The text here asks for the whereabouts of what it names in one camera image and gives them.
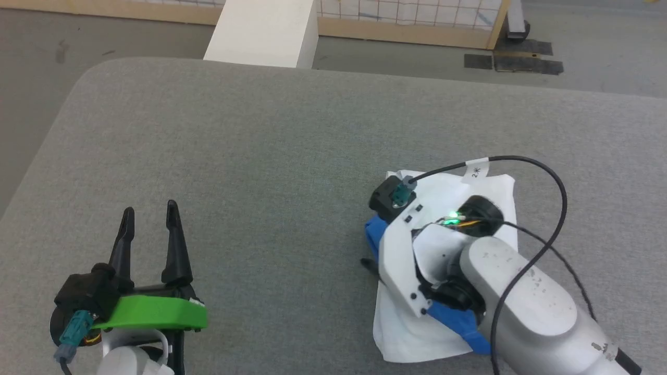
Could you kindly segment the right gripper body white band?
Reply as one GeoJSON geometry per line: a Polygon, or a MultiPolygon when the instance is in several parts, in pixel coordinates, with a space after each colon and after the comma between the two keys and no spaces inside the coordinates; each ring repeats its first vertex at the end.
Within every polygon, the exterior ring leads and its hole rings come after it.
{"type": "Polygon", "coordinates": [[[380,241],[379,278],[391,299],[420,317],[434,302],[481,319],[483,297],[464,275],[464,250],[488,233],[488,202],[467,200],[457,211],[415,200],[386,228],[380,241]]]}

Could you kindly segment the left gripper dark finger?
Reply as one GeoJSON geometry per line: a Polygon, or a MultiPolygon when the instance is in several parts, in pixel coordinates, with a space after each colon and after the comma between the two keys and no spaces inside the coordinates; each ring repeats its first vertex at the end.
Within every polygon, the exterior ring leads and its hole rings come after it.
{"type": "Polygon", "coordinates": [[[183,231],[181,216],[177,202],[170,199],[167,202],[165,221],[169,232],[167,245],[167,259],[160,280],[170,287],[183,287],[193,281],[190,256],[183,231]]]}
{"type": "Polygon", "coordinates": [[[134,237],[135,211],[133,207],[126,207],[108,261],[122,279],[131,279],[131,243],[134,237]]]}

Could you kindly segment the black floor tape strip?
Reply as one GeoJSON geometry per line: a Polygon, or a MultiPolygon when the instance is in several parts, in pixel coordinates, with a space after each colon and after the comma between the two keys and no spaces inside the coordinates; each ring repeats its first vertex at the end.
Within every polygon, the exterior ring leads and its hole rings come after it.
{"type": "Polygon", "coordinates": [[[494,52],[503,53],[529,53],[531,55],[552,56],[552,43],[537,40],[500,40],[497,42],[494,52]]]}

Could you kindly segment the white rectangular box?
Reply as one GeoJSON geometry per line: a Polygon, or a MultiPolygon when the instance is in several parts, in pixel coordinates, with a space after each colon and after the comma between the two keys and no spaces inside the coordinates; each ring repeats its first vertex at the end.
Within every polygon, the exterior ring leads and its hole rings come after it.
{"type": "Polygon", "coordinates": [[[226,0],[203,59],[312,69],[315,0],[226,0]]]}

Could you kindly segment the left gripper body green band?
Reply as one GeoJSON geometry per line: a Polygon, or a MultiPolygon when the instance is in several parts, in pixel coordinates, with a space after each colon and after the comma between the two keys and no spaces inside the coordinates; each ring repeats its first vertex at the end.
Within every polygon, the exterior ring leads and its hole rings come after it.
{"type": "Polygon", "coordinates": [[[93,326],[102,335],[96,375],[188,375],[185,333],[208,323],[206,306],[190,286],[172,296],[123,296],[110,319],[93,326]]]}

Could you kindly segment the large black floor tape patch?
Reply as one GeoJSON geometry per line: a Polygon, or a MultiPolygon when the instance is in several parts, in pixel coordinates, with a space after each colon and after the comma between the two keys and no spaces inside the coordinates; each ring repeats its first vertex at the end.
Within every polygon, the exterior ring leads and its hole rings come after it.
{"type": "Polygon", "coordinates": [[[562,62],[536,57],[494,55],[493,62],[494,69],[498,72],[552,74],[553,76],[564,73],[562,62]]]}

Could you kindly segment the white and blue t-shirt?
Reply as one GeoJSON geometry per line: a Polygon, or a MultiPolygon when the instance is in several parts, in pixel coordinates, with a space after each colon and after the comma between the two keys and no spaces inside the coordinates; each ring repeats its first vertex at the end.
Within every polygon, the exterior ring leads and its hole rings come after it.
{"type": "MultiPolygon", "coordinates": [[[[427,282],[444,280],[448,259],[462,249],[464,237],[435,220],[453,204],[462,204],[472,195],[481,195],[500,207],[506,221],[515,223],[515,180],[507,174],[463,177],[441,173],[420,181],[417,200],[426,207],[413,219],[415,228],[425,228],[413,241],[415,261],[401,266],[416,266],[427,282]]],[[[394,296],[393,287],[384,281],[377,285],[373,337],[385,361],[417,363],[474,352],[490,354],[488,340],[479,332],[471,309],[465,311],[432,302],[425,314],[407,308],[403,296],[394,296]]]]}

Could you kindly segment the small black floor tape patch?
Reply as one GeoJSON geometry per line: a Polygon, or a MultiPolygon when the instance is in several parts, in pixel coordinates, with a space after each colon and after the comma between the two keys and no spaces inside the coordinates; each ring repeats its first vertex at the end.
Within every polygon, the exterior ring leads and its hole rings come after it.
{"type": "Polygon", "coordinates": [[[493,70],[493,57],[491,55],[465,53],[464,67],[469,69],[493,70]]]}

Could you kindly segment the grey post with black wheel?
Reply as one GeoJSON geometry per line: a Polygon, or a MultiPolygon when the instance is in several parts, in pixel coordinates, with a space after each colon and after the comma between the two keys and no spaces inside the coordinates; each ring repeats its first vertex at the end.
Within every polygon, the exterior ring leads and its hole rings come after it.
{"type": "Polygon", "coordinates": [[[524,17],[522,1],[510,0],[507,12],[507,40],[522,43],[527,39],[531,25],[524,17]]]}

